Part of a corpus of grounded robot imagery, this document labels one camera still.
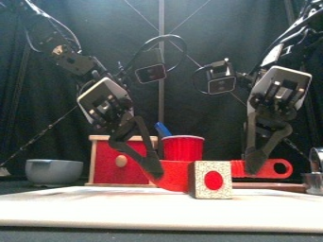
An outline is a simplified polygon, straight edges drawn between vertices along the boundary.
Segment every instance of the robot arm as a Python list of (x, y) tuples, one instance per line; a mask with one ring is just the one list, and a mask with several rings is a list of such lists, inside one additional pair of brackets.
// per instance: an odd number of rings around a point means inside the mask
[[(121, 79), (125, 77), (132, 64), (137, 64), (136, 59), (142, 53), (149, 61), (157, 59), (157, 64), (146, 69), (141, 68), (137, 74), (138, 78), (142, 79), (142, 82), (164, 78), (166, 71), (164, 66), (160, 65), (162, 60), (160, 56), (157, 58), (153, 56), (153, 53), (157, 54), (157, 52), (149, 51), (149, 49), (160, 41), (177, 40), (182, 46), (182, 61), (185, 57), (182, 40), (173, 35), (150, 39), (150, 42), (146, 42), (141, 47), (140, 52), (126, 66), (126, 70), (122, 70), (117, 77), (113, 77), (106, 73), (103, 66), (94, 57), (81, 54), (81, 47), (71, 31), (42, 12), (29, 0), (11, 0), (6, 4), (1, 3), (2, 7), (10, 9), (18, 15), (31, 49), (51, 57), (55, 65), (86, 80), (86, 83), (90, 83), (89, 88), (86, 84), (79, 88), (81, 92), (77, 98), (87, 122), (94, 128), (103, 129), (109, 134), (107, 143), (110, 147), (124, 152), (146, 172), (158, 179), (164, 171), (152, 148), (144, 120), (141, 117), (132, 115), (132, 101)], [(136, 132), (142, 137), (146, 148), (145, 156), (141, 156), (126, 144), (126, 140)]]

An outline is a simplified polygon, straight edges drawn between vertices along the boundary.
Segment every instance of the black curtain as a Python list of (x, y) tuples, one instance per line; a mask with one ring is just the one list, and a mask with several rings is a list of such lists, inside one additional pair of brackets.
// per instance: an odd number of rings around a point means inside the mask
[[(158, 34), (156, 0), (38, 0), (35, 3), (70, 28), (79, 40), (82, 55), (94, 56), (111, 74), (117, 72), (117, 61), (126, 64), (142, 43)], [(236, 71), (250, 70), (265, 48), (288, 28), (284, 1), (165, 0), (164, 19), (165, 34), (178, 35), (188, 45), (188, 59), (165, 79), (164, 123), (173, 134), (205, 138), (204, 160), (238, 159), (248, 91), (237, 85), (233, 94), (204, 95), (194, 90), (190, 75), (200, 65), (224, 58), (230, 60)], [(11, 12), (1, 13), (0, 23), (0, 159), (3, 162), (74, 107), (75, 83), (47, 57), (30, 50), (21, 23)], [(173, 45), (165, 43), (168, 67), (176, 64), (178, 56)], [(134, 112), (144, 117), (150, 135), (156, 135), (157, 88), (157, 83), (129, 83)], [(308, 106), (321, 97), (310, 95), (310, 98), (313, 101)], [(312, 108), (314, 113), (301, 108), (292, 121), (293, 134), (289, 136), (305, 153), (312, 146), (309, 116), (321, 117), (321, 107), (313, 105)], [(321, 124), (321, 119), (313, 121), (316, 125)], [(25, 160), (42, 158), (82, 161), (82, 175), (86, 176), (90, 134), (95, 131), (75, 109), (7, 162), (10, 173), (23, 175)], [(308, 169), (302, 157), (284, 144), (274, 148), (272, 157), (292, 162), (289, 180), (297, 181), (300, 172)]]

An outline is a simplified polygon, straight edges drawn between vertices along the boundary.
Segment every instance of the metal pole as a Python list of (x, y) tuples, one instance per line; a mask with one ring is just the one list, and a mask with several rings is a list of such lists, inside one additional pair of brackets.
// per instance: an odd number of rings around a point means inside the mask
[[(158, 0), (158, 35), (165, 34), (165, 2), (164, 0)], [(161, 53), (164, 54), (165, 46), (164, 43), (158, 43), (158, 48)], [(165, 101), (165, 93), (164, 93), (164, 79), (158, 81), (158, 100), (157, 100), (157, 121), (164, 122), (164, 101)], [(158, 135), (157, 142), (157, 155), (162, 157), (162, 144)]]

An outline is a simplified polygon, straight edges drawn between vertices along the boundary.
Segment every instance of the red object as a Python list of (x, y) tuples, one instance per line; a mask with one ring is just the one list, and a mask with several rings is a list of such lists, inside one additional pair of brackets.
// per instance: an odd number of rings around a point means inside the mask
[(244, 173), (244, 161), (232, 160), (230, 161), (230, 173), (232, 178), (268, 178), (268, 179), (284, 179), (292, 173), (292, 166), (289, 162), (284, 159), (268, 159), (258, 170), (258, 173), (253, 176), (249, 176)]
[[(107, 136), (91, 135), (91, 154), (87, 183), (102, 184), (149, 184), (149, 179), (141, 172), (141, 167), (136, 161), (115, 151), (107, 145)], [(145, 155), (145, 146), (141, 138), (133, 136), (126, 144)], [(124, 166), (120, 167), (117, 159), (122, 158)]]
[(164, 157), (168, 161), (201, 161), (204, 138), (192, 135), (173, 135), (161, 139)]
[(209, 171), (204, 177), (204, 183), (209, 190), (218, 190), (222, 186), (222, 176), (217, 171)]
[[(161, 166), (164, 168), (164, 176), (161, 179), (156, 180), (149, 174), (145, 173), (146, 177), (149, 178), (149, 181), (160, 188), (164, 188), (169, 191), (174, 192), (184, 192), (188, 193), (188, 165), (190, 162), (186, 161), (165, 161), (161, 160)], [(274, 165), (282, 164), (286, 168), (286, 172), (282, 174), (278, 174), (274, 171)], [(265, 161), (265, 164), (254, 176), (248, 176), (244, 173), (244, 161), (242, 160), (233, 160), (230, 161), (230, 175), (232, 178), (266, 178), (266, 179), (284, 179), (290, 175), (292, 172), (292, 166), (286, 160), (282, 159), (268, 159)], [(214, 174), (210, 174), (206, 178), (208, 185), (213, 187), (213, 189), (217, 188), (220, 184), (218, 176), (214, 176)]]

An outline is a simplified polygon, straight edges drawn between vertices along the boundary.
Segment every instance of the red box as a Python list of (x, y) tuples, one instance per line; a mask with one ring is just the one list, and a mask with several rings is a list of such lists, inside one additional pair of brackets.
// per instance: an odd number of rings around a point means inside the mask
[[(90, 135), (91, 141), (90, 166), (87, 184), (149, 184), (140, 165), (136, 161), (107, 145), (107, 135)], [(156, 147), (157, 137), (150, 136), (152, 146)], [(140, 136), (133, 136), (126, 144), (145, 155), (145, 146)]]

